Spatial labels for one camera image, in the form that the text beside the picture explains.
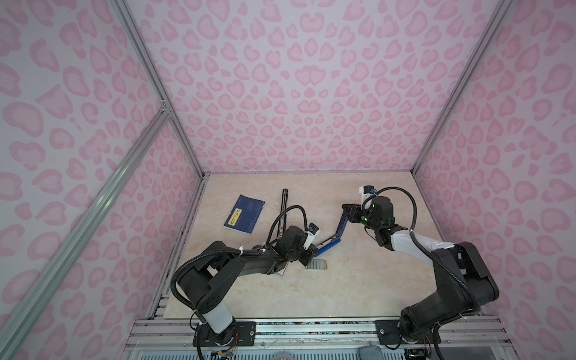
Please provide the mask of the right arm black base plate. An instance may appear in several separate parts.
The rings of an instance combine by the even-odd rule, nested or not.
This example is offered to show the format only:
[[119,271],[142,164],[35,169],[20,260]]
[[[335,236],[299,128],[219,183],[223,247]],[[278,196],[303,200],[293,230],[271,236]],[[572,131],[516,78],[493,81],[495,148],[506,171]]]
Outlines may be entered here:
[[400,347],[403,345],[432,344],[432,328],[414,329],[401,324],[399,319],[377,319],[374,321],[380,345]]

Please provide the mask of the red white staple box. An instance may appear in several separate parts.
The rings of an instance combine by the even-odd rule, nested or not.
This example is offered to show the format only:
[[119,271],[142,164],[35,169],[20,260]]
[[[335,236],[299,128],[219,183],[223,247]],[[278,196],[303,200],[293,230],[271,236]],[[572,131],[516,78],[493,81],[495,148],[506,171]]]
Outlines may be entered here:
[[287,269],[287,265],[285,265],[282,269],[277,272],[277,275],[283,276]]

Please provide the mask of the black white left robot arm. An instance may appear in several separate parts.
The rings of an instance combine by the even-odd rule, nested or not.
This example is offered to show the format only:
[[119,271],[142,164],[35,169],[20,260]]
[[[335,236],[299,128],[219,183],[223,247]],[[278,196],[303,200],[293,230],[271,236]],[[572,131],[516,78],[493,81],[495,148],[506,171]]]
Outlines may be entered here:
[[206,330],[216,344],[226,346],[239,340],[236,320],[224,304],[236,280],[248,275],[274,275],[294,262],[308,266],[318,252],[313,241],[319,234],[320,228],[311,223],[305,230],[290,226],[280,238],[249,250],[215,241],[175,270],[170,291],[194,312],[200,330]]

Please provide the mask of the staple tray with staples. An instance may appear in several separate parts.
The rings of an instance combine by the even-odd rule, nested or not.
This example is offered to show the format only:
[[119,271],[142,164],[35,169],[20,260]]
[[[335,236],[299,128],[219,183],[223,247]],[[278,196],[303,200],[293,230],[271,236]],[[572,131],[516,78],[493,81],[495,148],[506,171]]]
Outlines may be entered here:
[[312,259],[306,266],[307,270],[323,271],[327,270],[328,264],[325,259]]

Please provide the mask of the blue long stapler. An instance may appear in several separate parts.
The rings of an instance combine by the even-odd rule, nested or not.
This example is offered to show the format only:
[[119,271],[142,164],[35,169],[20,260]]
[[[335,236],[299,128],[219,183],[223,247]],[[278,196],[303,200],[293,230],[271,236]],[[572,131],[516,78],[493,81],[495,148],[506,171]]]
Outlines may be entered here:
[[315,258],[319,257],[320,255],[324,254],[328,250],[332,249],[334,246],[338,245],[341,242],[341,237],[344,234],[346,225],[350,220],[350,212],[352,211],[353,204],[343,204],[342,205],[342,215],[340,217],[339,223],[337,225],[337,229],[335,234],[331,237],[327,238],[321,243],[316,245],[317,252],[314,255]]

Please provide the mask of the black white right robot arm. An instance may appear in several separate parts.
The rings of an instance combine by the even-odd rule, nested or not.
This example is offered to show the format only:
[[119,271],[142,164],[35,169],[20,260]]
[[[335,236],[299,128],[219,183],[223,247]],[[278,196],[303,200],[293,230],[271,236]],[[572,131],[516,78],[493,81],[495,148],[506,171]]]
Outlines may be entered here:
[[406,254],[432,266],[436,289],[423,300],[400,312],[397,335],[418,341],[441,326],[469,315],[498,300],[500,290],[476,246],[437,241],[415,233],[418,207],[412,196],[408,227],[395,220],[395,208],[386,196],[370,195],[360,204],[342,206],[353,224],[374,233],[376,243],[389,251]]

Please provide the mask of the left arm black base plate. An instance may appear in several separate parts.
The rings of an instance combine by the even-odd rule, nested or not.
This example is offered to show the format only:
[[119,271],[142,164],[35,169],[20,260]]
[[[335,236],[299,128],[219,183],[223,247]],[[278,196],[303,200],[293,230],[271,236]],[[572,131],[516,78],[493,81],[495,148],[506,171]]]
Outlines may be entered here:
[[221,333],[215,332],[211,326],[199,324],[193,338],[195,347],[252,347],[255,343],[257,324],[252,321],[236,321]]

